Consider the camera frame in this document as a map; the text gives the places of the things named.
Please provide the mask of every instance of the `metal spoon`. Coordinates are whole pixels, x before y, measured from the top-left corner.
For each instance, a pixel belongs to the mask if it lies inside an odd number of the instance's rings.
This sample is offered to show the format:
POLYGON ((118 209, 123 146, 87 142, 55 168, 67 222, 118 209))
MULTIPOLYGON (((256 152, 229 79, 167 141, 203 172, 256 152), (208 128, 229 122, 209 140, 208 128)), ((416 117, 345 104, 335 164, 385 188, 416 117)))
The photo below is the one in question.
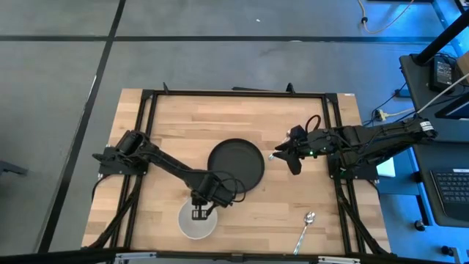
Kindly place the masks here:
POLYGON ((298 251, 300 251, 301 242, 303 242, 303 237, 305 236, 306 228, 308 228, 310 224, 313 224, 315 217, 316 217, 316 214, 313 212, 309 212, 305 215, 305 219, 304 219, 305 228, 303 228, 300 239, 298 240, 298 243, 296 244, 293 254, 298 254, 298 251))

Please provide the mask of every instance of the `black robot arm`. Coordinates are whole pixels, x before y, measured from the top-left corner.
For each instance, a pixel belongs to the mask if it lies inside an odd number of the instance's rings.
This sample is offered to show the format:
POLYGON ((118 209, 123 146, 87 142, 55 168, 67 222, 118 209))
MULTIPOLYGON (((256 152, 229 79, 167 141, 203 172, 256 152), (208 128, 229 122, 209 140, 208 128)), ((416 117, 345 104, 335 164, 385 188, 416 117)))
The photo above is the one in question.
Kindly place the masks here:
POLYGON ((220 178, 212 172, 192 169, 176 158, 160 150, 148 139, 147 135, 139 131, 127 131, 117 143, 116 147, 107 147, 104 154, 94 154, 101 166, 120 166, 124 170, 137 169, 153 163, 161 169, 183 180, 191 190, 194 220, 205 220, 216 206, 226 208, 232 205, 236 193, 228 190, 220 178), (208 202, 213 205, 208 210, 202 206, 208 202))
POLYGON ((436 136, 430 122, 420 117, 372 128, 349 125, 309 133, 297 125, 273 155, 285 160, 294 175, 301 172, 300 159, 329 155, 329 169, 340 170, 341 178, 367 179, 367 170, 375 169, 412 144, 431 141, 436 136))

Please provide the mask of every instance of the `white cable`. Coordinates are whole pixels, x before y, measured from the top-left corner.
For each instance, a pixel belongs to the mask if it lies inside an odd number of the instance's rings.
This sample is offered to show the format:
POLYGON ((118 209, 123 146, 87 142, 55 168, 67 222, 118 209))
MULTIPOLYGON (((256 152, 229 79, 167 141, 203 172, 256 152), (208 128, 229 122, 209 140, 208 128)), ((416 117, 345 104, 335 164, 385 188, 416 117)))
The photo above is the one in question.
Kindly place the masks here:
MULTIPOLYGON (((387 26, 383 27, 382 29, 380 30, 377 30, 377 31, 374 31, 374 32, 371 32, 368 30, 368 27, 366 26, 366 21, 362 21, 362 24, 363 24, 363 27, 365 28, 366 32, 370 33, 370 34, 377 34, 377 33, 380 33, 381 31, 387 29, 388 27, 390 27, 392 24, 394 24, 394 22, 396 22, 402 15, 404 15, 404 12, 407 11, 407 9, 409 9, 410 5, 414 2, 415 0, 412 0, 410 1, 410 3, 407 5, 407 7, 405 7, 405 9, 397 16, 397 18, 395 18, 392 22, 390 22, 387 26)), ((361 12, 363 13, 362 17, 363 18, 366 18, 366 10, 365 10, 365 6, 363 5, 363 3, 361 2, 361 0, 358 0, 358 3, 360 4, 360 7, 361 7, 361 12)))
POLYGON ((395 114, 384 113, 384 115, 385 115, 386 117, 395 117, 396 115, 404 114, 404 113, 407 113, 407 112, 412 111, 412 110, 413 110, 413 108, 411 108, 411 109, 405 109, 404 111, 400 111, 399 113, 395 113, 395 114))
POLYGON ((464 79, 466 79, 467 77, 469 77, 469 73, 464 75, 463 77, 461 77, 461 79, 457 80, 455 83, 453 83, 452 85, 450 85, 448 88, 446 88, 444 91, 442 91, 439 95, 435 96, 435 98, 431 99, 430 102, 426 103, 426 105, 422 108, 420 108, 420 110, 417 111, 417 114, 420 114, 423 110, 425 110, 425 108, 427 108, 429 105, 431 105, 433 102, 435 102, 435 100, 437 100, 441 95, 443 95, 445 92, 449 91, 451 88, 453 88, 456 84, 460 83, 461 81, 463 81, 464 79))

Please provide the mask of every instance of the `white bowl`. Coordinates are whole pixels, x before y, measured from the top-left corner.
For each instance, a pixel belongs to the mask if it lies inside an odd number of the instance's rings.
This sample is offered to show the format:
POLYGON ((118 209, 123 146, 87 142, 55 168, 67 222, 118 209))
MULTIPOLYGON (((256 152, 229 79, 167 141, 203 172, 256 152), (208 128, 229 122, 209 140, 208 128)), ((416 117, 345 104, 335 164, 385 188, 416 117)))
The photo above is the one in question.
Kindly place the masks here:
MULTIPOLYGON (((207 210, 210 206, 212 206, 212 203, 202 206, 202 209, 207 210)), ((218 214, 217 210, 213 209, 207 220, 192 220, 192 210, 194 208, 191 199, 188 199, 179 211, 177 224, 186 237, 199 240, 206 238, 213 232, 217 225, 218 214)))

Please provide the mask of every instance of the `butcher block tabletop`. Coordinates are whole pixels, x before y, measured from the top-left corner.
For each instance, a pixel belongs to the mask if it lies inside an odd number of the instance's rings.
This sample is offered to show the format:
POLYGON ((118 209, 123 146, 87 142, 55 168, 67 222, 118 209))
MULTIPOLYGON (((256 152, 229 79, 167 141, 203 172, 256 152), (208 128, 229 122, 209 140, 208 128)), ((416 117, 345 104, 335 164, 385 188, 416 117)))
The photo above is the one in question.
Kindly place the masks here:
MULTIPOLYGON (((122 90, 110 145, 114 146, 126 130, 134 128, 141 93, 142 89, 122 90)), ((355 96, 338 94, 338 99, 343 125, 360 125, 355 96)), ((329 109, 334 126, 332 105, 329 109)), ((303 160, 299 175, 292 175, 282 160, 268 160, 285 133, 296 125, 304 126, 314 114, 323 116, 320 99, 159 95, 150 138, 162 151, 193 169, 207 169, 214 146, 225 139, 246 139, 261 150, 265 173, 260 184, 246 194, 244 202, 216 208, 218 223, 213 233, 193 241, 181 233, 177 223, 179 209, 189 198, 189 189, 177 177, 151 164, 141 187, 131 248, 291 254, 304 227, 303 217, 313 211, 316 219, 306 231, 299 254, 344 254, 338 205, 326 157, 303 160)), ((324 127, 322 118, 320 128, 324 127)), ((97 187, 83 246, 94 242, 114 217, 122 181, 122 175, 112 175, 97 187)), ((354 184, 363 223, 378 243, 389 250, 376 190, 366 181, 355 180, 354 184)), ((354 228, 348 220, 352 249, 356 252, 354 228)), ((126 221, 121 225, 118 246, 124 241, 126 221)))

